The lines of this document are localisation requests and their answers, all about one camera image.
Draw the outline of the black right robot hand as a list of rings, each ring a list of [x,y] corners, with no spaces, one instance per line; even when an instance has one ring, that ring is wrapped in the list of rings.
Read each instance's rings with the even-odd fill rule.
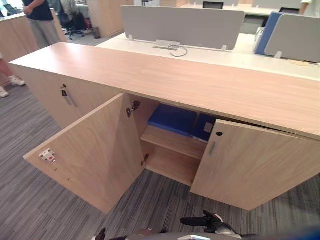
[[[223,220],[219,215],[204,210],[202,217],[183,217],[180,223],[191,227],[205,227],[206,233],[215,233]]]

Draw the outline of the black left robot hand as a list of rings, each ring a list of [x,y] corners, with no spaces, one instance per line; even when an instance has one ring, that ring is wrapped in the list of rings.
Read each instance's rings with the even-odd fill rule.
[[[95,235],[91,238],[91,240],[105,240],[106,237],[106,228],[101,229],[98,235]]]

